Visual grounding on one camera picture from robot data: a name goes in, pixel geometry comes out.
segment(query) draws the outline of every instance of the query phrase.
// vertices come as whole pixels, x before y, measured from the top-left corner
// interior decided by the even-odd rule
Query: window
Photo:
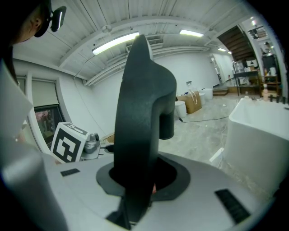
[[[65,122],[59,105],[39,106],[34,111],[41,134],[50,149],[58,123]]]

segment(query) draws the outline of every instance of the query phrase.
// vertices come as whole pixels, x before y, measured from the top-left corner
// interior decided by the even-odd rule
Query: fluorescent light
[[[193,32],[193,31],[187,31],[187,30],[181,30],[180,34],[186,34],[186,35],[192,35],[192,36],[197,36],[197,37],[203,37],[203,34]]]
[[[134,39],[136,36],[140,35],[139,32],[136,32],[136,33],[132,33],[132,34],[128,34],[128,35],[125,35],[125,36],[122,36],[120,38],[117,38],[115,40],[112,40],[106,44],[103,44],[102,46],[94,49],[92,52],[94,53],[94,55],[98,55],[99,53],[113,47],[113,46],[116,46],[120,43],[123,43],[123,42],[127,42],[129,40],[132,40]]]
[[[59,28],[60,28],[61,17],[62,17],[62,12],[60,12],[60,15],[59,15],[59,24],[58,24],[58,28],[57,28],[57,30],[59,30]]]

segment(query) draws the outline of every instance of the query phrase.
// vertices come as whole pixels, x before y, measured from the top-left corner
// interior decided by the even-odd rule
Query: black curved handle
[[[126,189],[129,220],[135,222],[149,205],[158,139],[174,134],[176,80],[150,55],[145,36],[136,37],[122,78],[115,126],[114,171]]]

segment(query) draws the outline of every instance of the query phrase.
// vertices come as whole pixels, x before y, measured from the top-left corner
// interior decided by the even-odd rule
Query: ceiling
[[[92,49],[119,36],[139,32],[157,39],[155,56],[202,52],[222,46],[217,39],[250,17],[242,0],[52,0],[52,9],[67,7],[59,31],[15,45],[14,58],[57,69],[95,84],[123,68],[126,46],[117,45],[94,56]],[[102,28],[110,25],[110,33]],[[202,38],[179,35],[181,29]]]

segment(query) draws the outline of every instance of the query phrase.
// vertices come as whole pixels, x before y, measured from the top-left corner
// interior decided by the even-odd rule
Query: white container
[[[270,194],[289,167],[289,110],[285,107],[243,98],[228,120],[224,159]]]
[[[200,95],[200,101],[202,103],[202,106],[204,106],[206,104],[206,94],[205,93],[199,93]]]
[[[211,100],[213,99],[213,89],[212,88],[204,88],[199,91],[200,93],[205,93],[205,99]]]
[[[186,105],[184,101],[175,101],[175,110],[178,117],[186,117]]]

